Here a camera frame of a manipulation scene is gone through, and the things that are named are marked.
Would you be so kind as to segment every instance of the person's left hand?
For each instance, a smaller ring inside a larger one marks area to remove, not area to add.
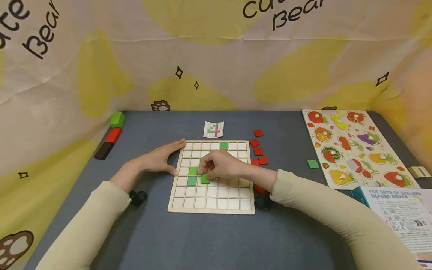
[[[173,166],[168,164],[168,157],[173,152],[183,148],[185,145],[185,139],[165,144],[147,154],[133,159],[132,162],[136,162],[142,171],[167,172],[173,176],[177,176],[178,171]]]

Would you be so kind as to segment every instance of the wooden grid board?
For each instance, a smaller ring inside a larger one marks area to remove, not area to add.
[[[179,175],[174,177],[168,212],[254,215],[254,186],[241,179],[214,179],[201,184],[196,171],[210,151],[226,149],[242,162],[251,163],[249,142],[240,140],[188,140],[180,151]]]
[[[302,111],[329,187],[420,188],[366,111]]]

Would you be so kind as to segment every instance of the paw print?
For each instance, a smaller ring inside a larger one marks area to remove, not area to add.
[[[31,231],[20,231],[0,240],[0,269],[11,267],[32,246],[34,240]]]
[[[166,100],[155,100],[152,104],[153,111],[170,111],[171,107],[169,106]]]

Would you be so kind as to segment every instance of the red square tile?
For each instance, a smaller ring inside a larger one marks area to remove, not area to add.
[[[269,161],[267,160],[266,156],[259,156],[258,161],[260,162],[261,165],[269,164]]]
[[[264,151],[263,151],[263,149],[262,148],[254,148],[254,153],[255,153],[255,155],[256,156],[262,156],[262,155],[264,155]]]
[[[252,141],[249,142],[253,147],[257,147],[258,145],[260,145],[260,141],[258,141],[257,139],[253,139]]]
[[[262,137],[262,136],[264,136],[263,131],[260,130],[260,129],[255,130],[254,133],[255,133],[255,137]]]
[[[107,138],[105,139],[106,143],[113,143],[115,144],[120,137],[121,134],[121,128],[113,128],[109,132]]]
[[[258,160],[251,160],[251,164],[255,166],[260,166],[260,162]]]
[[[255,186],[255,189],[261,194],[264,195],[266,193],[266,190],[263,187]]]

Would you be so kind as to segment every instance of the product box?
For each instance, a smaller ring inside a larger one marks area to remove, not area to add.
[[[432,189],[357,187],[353,197],[377,213],[425,269],[432,265]]]

